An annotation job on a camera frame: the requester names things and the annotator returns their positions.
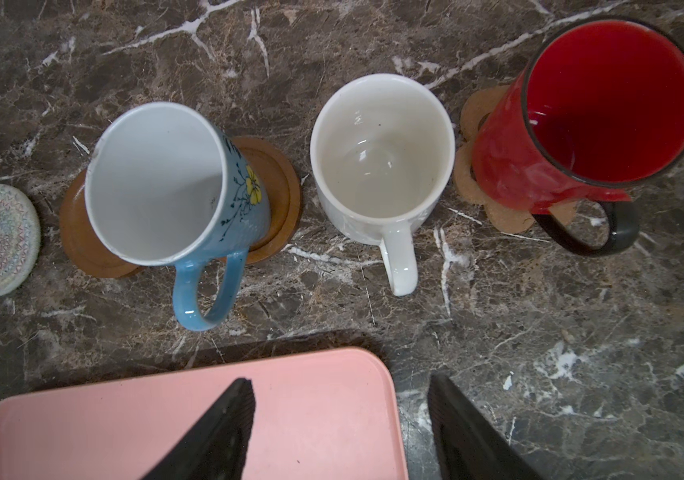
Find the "blue mug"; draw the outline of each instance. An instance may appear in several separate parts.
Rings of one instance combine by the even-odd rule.
[[[209,330],[235,303],[250,245],[270,228],[270,203],[241,152],[197,111],[156,102],[127,111],[99,139],[86,173],[88,219],[125,261],[174,265],[174,314]],[[217,299],[198,309],[198,281],[227,257]]]

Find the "mug handle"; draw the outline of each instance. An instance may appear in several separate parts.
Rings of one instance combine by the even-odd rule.
[[[174,282],[174,314],[182,326],[194,332],[209,330],[228,316],[241,287],[241,277],[246,266],[248,248],[227,256],[224,278],[217,292],[217,299],[205,315],[198,310],[198,281],[208,262],[185,261],[174,265],[177,279]]]
[[[602,246],[590,246],[572,236],[566,228],[550,214],[533,214],[534,220],[560,246],[569,252],[582,256],[604,256],[618,254],[630,248],[640,233],[638,210],[631,201],[596,202],[606,212],[608,238]]]
[[[411,239],[411,227],[401,221],[385,226],[380,242],[382,260],[395,296],[404,296],[416,288],[416,257]]]

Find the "black rim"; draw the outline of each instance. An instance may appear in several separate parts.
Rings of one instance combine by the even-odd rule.
[[[534,142],[534,145],[537,147],[539,150],[539,153],[550,162],[550,164],[563,172],[565,175],[569,176],[570,178],[573,178],[575,180],[578,180],[584,184],[588,185],[595,185],[597,187],[607,187],[607,188],[624,188],[624,187],[632,187],[634,185],[641,184],[645,182],[646,180],[649,180],[651,178],[657,177],[659,175],[662,175],[666,171],[670,170],[673,168],[684,156],[684,147],[681,150],[681,153],[678,154],[676,158],[674,158],[669,164],[665,165],[660,171],[654,172],[653,174],[641,178],[640,180],[632,180],[628,182],[603,182],[600,180],[593,180],[591,178],[583,177],[581,175],[577,175],[568,168],[564,167],[561,165],[555,158],[553,158],[547,150],[542,146],[542,144],[539,143],[539,140],[537,139],[536,135],[534,135],[534,130],[532,129],[532,126],[529,123],[528,119],[528,114],[527,114],[527,101],[526,101],[526,92],[529,89],[529,78],[531,77],[532,71],[534,70],[534,66],[536,65],[537,61],[539,61],[539,57],[542,56],[543,53],[545,53],[545,50],[550,46],[551,43],[553,43],[555,40],[560,38],[562,35],[564,35],[567,32],[570,32],[571,30],[575,28],[579,28],[584,24],[588,23],[594,23],[594,22],[604,22],[606,20],[619,20],[622,22],[629,22],[629,23],[635,23],[639,24],[645,28],[648,28],[649,30],[652,30],[655,33],[660,34],[664,38],[670,41],[677,49],[678,51],[684,56],[684,50],[681,48],[681,45],[679,45],[675,40],[670,37],[670,35],[664,33],[660,29],[656,28],[652,24],[647,24],[646,22],[642,22],[640,20],[636,20],[634,18],[630,17],[625,17],[623,15],[597,15],[595,17],[588,18],[587,20],[581,20],[580,22],[571,24],[567,26],[566,28],[562,28],[559,30],[556,34],[554,34],[552,37],[548,38],[547,41],[540,47],[539,51],[536,53],[534,56],[534,59],[529,62],[529,64],[526,66],[526,70],[524,71],[524,77],[523,77],[523,87],[521,89],[521,113],[523,117],[523,124],[526,126],[526,131],[529,132],[529,138]]]

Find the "yellow flower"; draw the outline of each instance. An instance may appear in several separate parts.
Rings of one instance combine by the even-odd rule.
[[[251,197],[251,204],[256,205],[262,202],[262,188],[257,180],[257,175],[254,171],[246,165],[248,177],[246,177],[246,194]]]

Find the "black mug handle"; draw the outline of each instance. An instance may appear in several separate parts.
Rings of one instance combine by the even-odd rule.
[[[534,220],[560,246],[569,252],[582,256],[604,256],[618,254],[630,248],[641,231],[638,210],[633,202],[597,202],[606,212],[608,239],[602,246],[590,246],[574,238],[554,216],[535,214]]]

